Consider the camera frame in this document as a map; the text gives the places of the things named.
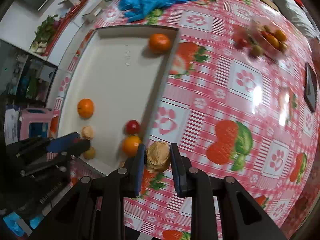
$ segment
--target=pink basket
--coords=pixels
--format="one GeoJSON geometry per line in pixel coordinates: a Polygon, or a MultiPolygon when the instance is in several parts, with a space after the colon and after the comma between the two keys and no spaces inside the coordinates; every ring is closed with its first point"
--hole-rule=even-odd
{"type": "Polygon", "coordinates": [[[278,49],[274,48],[260,33],[259,26],[267,25],[271,32],[275,32],[276,30],[283,31],[287,36],[288,34],[281,29],[277,24],[275,24],[273,21],[271,21],[267,17],[254,17],[251,21],[251,35],[252,37],[259,43],[260,47],[264,49],[264,53],[273,59],[274,61],[278,61],[281,59],[285,59],[289,53],[290,53],[290,47],[288,46],[288,49],[285,53],[282,53],[278,49]]]}

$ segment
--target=tablecloth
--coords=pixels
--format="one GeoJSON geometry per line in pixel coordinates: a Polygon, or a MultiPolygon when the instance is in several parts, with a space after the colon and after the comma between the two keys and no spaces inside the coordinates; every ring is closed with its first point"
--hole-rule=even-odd
{"type": "MultiPolygon", "coordinates": [[[[95,28],[127,24],[118,3],[114,0],[110,4],[95,28]]],[[[305,63],[313,67],[307,40],[281,14],[259,0],[198,0],[173,5],[130,24],[180,28],[178,51],[185,51],[174,59],[150,143],[176,142],[193,166],[218,178],[235,177],[280,227],[308,179],[318,139],[319,112],[312,114],[303,98],[305,63]],[[270,18],[286,30],[291,47],[287,59],[278,63],[266,56],[253,59],[247,56],[247,49],[235,49],[234,29],[237,25],[247,26],[257,15],[270,18]],[[278,100],[287,87],[296,105],[290,111],[291,117],[283,119],[278,100]],[[208,157],[207,149],[220,140],[218,127],[222,123],[236,127],[247,139],[242,145],[234,145],[242,154],[220,165],[214,156],[208,157]],[[295,165],[304,155],[305,170],[291,181],[295,165]]],[[[67,69],[68,82],[92,32],[67,69]]],[[[55,115],[60,114],[64,93],[62,87],[55,115]]],[[[221,158],[230,154],[219,153],[221,158]]],[[[160,239],[172,239],[169,230],[180,231],[180,239],[188,238],[191,200],[177,197],[171,170],[146,176],[144,179],[153,183],[145,183],[139,198],[124,202],[125,224],[160,239]]],[[[218,237],[222,239],[215,206],[218,237]]]]}

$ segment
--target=white wall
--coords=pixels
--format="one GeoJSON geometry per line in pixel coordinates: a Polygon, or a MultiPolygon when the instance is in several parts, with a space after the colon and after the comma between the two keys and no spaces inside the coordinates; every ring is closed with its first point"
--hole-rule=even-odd
{"type": "Polygon", "coordinates": [[[31,10],[19,0],[15,1],[0,22],[0,39],[28,50],[41,22],[48,15],[61,14],[63,5],[58,5],[61,1],[49,0],[40,11],[31,10]]]}

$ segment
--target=bowl of fruit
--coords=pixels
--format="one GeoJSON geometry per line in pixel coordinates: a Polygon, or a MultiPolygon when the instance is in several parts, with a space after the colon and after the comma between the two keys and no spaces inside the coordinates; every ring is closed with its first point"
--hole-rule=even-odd
{"type": "Polygon", "coordinates": [[[255,17],[251,21],[251,36],[263,48],[264,53],[278,61],[285,59],[290,52],[287,34],[267,17],[255,17]]]}

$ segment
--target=metal bolt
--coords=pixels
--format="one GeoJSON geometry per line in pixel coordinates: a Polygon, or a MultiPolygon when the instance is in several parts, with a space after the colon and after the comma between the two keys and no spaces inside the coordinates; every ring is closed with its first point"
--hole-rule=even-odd
{"type": "Polygon", "coordinates": [[[127,171],[128,171],[128,170],[127,170],[126,168],[119,168],[119,169],[118,169],[118,173],[119,173],[119,174],[126,174],[127,171]]]}
{"type": "Polygon", "coordinates": [[[65,166],[60,166],[59,167],[59,170],[62,171],[62,172],[66,172],[67,171],[67,168],[65,166]]]}
{"type": "Polygon", "coordinates": [[[82,177],[80,181],[85,184],[85,183],[88,183],[90,180],[91,180],[90,177],[85,176],[85,177],[82,177]]]}
{"type": "Polygon", "coordinates": [[[195,167],[191,167],[191,168],[189,168],[189,172],[190,173],[193,173],[193,174],[196,174],[196,173],[198,173],[198,169],[197,168],[195,168],[195,167]]]}
{"type": "Polygon", "coordinates": [[[232,183],[234,183],[234,182],[235,182],[235,178],[234,178],[234,177],[232,177],[232,176],[228,176],[228,177],[226,177],[226,182],[228,182],[228,183],[232,184],[232,183]]]}

